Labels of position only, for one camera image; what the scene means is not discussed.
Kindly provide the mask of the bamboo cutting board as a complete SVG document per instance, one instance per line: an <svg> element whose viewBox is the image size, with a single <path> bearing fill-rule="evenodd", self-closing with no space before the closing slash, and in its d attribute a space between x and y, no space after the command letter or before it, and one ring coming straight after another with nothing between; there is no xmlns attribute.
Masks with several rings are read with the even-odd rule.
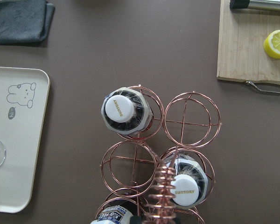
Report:
<svg viewBox="0 0 280 224"><path fill-rule="evenodd" d="M217 78L280 94L280 59L263 48L267 36L279 29L280 12L230 9L228 0L221 1Z"/></svg>

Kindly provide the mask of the steel muddler black tip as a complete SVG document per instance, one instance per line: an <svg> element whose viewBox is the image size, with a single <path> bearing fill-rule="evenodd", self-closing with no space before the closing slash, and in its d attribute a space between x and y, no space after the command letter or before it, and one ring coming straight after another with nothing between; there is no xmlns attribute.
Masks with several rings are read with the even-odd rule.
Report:
<svg viewBox="0 0 280 224"><path fill-rule="evenodd" d="M280 0L231 0L229 7L230 10L256 9L280 12Z"/></svg>

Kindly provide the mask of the grey folded cloth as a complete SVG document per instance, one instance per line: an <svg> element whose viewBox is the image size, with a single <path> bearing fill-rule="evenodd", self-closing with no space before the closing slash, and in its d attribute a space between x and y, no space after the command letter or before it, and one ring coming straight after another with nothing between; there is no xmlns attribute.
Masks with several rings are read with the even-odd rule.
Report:
<svg viewBox="0 0 280 224"><path fill-rule="evenodd" d="M44 41L54 12L46 0L0 0L0 45Z"/></svg>

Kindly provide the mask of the half lemon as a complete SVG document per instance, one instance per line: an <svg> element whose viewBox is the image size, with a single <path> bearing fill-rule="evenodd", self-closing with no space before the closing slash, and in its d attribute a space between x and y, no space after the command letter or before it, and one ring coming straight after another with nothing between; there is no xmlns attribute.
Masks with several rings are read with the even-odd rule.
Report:
<svg viewBox="0 0 280 224"><path fill-rule="evenodd" d="M266 54L274 59L280 59L280 30L270 33L263 43Z"/></svg>

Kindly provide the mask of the cream rabbit tray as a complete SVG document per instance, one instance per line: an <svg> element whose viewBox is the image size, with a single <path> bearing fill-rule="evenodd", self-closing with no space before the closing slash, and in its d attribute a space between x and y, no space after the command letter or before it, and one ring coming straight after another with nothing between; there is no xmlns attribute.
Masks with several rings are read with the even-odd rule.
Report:
<svg viewBox="0 0 280 224"><path fill-rule="evenodd" d="M0 67L0 212L17 213L30 202L49 87L43 70Z"/></svg>

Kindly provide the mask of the copper wire bottle basket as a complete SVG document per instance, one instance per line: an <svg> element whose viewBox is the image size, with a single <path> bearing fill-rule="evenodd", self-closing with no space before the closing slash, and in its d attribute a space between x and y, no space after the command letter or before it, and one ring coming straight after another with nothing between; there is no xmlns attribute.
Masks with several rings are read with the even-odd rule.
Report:
<svg viewBox="0 0 280 224"><path fill-rule="evenodd" d="M220 131L218 107L211 98L195 91L179 94L163 105L158 95L146 87L128 88L143 94L153 119L143 132L133 135L115 132L121 140L105 152L100 164L103 182L110 193L94 219L107 207L131 202L136 205L137 213L130 218L130 224L183 224L185 218L193 224L204 223L198 205L181 209L173 203L175 195L170 190L175 188L171 185L175 169L173 163L167 167L161 157L167 152L176 157L180 151L202 155L211 180L208 197L214 188L215 172L201 150Z"/></svg>

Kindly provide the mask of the tea bottle white cap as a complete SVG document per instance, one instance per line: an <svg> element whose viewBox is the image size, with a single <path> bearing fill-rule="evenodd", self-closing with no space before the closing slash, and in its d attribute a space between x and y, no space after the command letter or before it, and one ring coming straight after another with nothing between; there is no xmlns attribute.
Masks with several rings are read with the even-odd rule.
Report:
<svg viewBox="0 0 280 224"><path fill-rule="evenodd" d="M101 115L110 130L133 135L147 130L153 119L153 112L143 94L127 87L121 87L103 101Z"/></svg>
<svg viewBox="0 0 280 224"><path fill-rule="evenodd" d="M211 186L203 156L180 151L176 157L173 152L167 152L161 158L167 167L173 163L175 169L174 180L171 182L175 188L170 190L170 193L175 195L173 203L181 209L191 209L202 203Z"/></svg>
<svg viewBox="0 0 280 224"><path fill-rule="evenodd" d="M103 209L91 224L129 224L136 213L136 205L131 202L113 205Z"/></svg>

